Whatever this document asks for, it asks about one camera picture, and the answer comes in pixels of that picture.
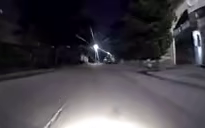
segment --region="street light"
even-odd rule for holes
[[[97,51],[97,50],[99,49],[98,44],[94,44],[94,45],[93,45],[93,48],[94,48],[95,51]]]

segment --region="night sky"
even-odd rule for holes
[[[97,24],[96,31],[106,32],[120,19],[124,14],[124,4],[123,0],[88,0],[86,8]]]
[[[73,30],[77,24],[69,21],[68,17],[75,15],[78,8],[86,11],[94,21],[93,29],[96,32],[106,35],[109,27],[124,14],[128,0],[82,0],[85,3],[79,1],[81,0],[0,0],[0,8],[7,19],[17,20],[16,23],[24,27],[34,23],[40,28],[39,35],[64,43],[68,42],[66,40],[74,42],[71,36],[75,35]]]

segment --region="tree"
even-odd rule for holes
[[[172,41],[173,18],[168,0],[131,0],[126,15],[118,23],[119,42],[113,48],[122,49],[118,54],[124,58],[158,59]]]

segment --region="road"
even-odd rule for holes
[[[123,65],[0,82],[0,128],[49,128],[50,121],[50,128],[205,128],[205,90]]]

